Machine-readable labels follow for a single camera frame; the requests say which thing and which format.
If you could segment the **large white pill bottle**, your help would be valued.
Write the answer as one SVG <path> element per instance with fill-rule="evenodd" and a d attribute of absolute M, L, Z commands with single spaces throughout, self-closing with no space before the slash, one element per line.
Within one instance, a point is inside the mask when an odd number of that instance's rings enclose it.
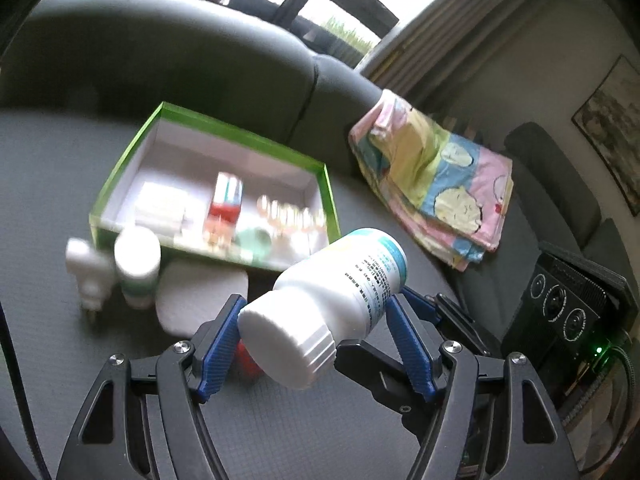
<path fill-rule="evenodd" d="M 242 308 L 242 343 L 275 382 L 307 389 L 333 366 L 341 342 L 371 333 L 407 276 L 406 254 L 390 234 L 352 231 L 290 266 Z"/>

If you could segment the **red plastic scoop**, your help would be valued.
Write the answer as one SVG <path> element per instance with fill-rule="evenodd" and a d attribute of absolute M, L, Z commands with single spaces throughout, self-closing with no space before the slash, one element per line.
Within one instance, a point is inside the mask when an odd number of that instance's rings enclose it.
<path fill-rule="evenodd" d="M 264 374 L 262 369 L 248 353 L 242 340 L 238 342 L 235 348 L 234 366 L 239 378 L 249 380 L 250 382 L 261 378 Z"/>

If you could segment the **white textured pad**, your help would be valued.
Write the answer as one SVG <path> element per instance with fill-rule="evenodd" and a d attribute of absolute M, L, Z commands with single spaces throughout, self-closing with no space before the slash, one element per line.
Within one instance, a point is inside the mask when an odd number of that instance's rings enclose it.
<path fill-rule="evenodd" d="M 231 295 L 246 297 L 245 270 L 217 263 L 172 260 L 157 283 L 155 311 L 160 327 L 176 337 L 192 337 L 221 311 Z"/>

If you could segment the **transparent pink hair claw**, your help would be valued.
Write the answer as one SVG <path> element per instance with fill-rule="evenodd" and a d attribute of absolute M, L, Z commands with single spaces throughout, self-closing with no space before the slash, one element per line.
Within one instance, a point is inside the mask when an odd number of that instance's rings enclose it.
<path fill-rule="evenodd" d="M 258 197 L 256 207 L 278 249 L 304 258 L 326 246 L 326 214 L 322 210 L 272 200 L 267 195 Z"/>

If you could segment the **white plug-in device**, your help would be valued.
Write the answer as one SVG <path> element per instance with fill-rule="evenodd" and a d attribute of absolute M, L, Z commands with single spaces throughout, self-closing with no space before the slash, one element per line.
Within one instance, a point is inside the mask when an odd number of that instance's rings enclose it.
<path fill-rule="evenodd" d="M 71 237 L 66 243 L 65 265 L 76 280 L 81 307 L 90 313 L 100 312 L 118 281 L 113 254 L 95 248 L 88 240 Z"/>

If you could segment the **small green-label white bottle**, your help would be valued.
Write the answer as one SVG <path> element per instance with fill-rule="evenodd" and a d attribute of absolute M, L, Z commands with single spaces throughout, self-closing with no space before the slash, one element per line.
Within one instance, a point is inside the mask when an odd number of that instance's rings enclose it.
<path fill-rule="evenodd" d="M 145 226 L 126 226 L 116 237 L 113 252 L 128 306 L 139 310 L 152 307 L 162 258 L 156 234 Z"/>

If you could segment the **white usb charger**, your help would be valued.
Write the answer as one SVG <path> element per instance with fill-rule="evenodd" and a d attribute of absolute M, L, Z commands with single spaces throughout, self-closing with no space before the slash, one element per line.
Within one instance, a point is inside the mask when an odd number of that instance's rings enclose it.
<path fill-rule="evenodd" d="M 203 229 L 198 198 L 168 184 L 143 182 L 131 211 L 136 226 L 143 226 L 158 237 L 187 236 Z"/>

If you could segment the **colourful folded cloth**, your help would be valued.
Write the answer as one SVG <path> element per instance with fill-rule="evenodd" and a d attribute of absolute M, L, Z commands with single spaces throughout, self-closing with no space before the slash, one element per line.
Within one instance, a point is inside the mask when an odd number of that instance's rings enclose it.
<path fill-rule="evenodd" d="M 348 143 L 371 190 L 429 254 L 463 272 L 498 249 L 514 188 L 510 158 L 390 90 L 350 129 Z"/>

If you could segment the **green cardboard box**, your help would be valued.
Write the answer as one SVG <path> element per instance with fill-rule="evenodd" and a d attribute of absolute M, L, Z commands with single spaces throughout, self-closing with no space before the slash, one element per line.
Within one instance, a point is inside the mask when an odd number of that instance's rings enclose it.
<path fill-rule="evenodd" d="M 99 248 L 144 226 L 165 260 L 276 273 L 341 235 L 325 164 L 166 102 L 116 162 L 89 226 Z"/>

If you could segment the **striped curtain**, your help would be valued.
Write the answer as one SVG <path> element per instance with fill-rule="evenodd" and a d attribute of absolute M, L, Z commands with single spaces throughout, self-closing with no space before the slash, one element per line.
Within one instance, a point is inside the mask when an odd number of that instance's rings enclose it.
<path fill-rule="evenodd" d="M 356 71 L 434 110 L 551 0 L 435 0 L 396 25 Z"/>

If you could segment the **framed wall picture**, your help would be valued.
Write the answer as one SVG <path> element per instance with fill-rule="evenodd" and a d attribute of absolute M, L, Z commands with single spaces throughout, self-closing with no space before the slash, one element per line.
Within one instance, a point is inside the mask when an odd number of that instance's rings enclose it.
<path fill-rule="evenodd" d="M 639 214 L 639 71 L 625 55 L 615 63 L 572 123 L 612 174 L 634 217 Z"/>

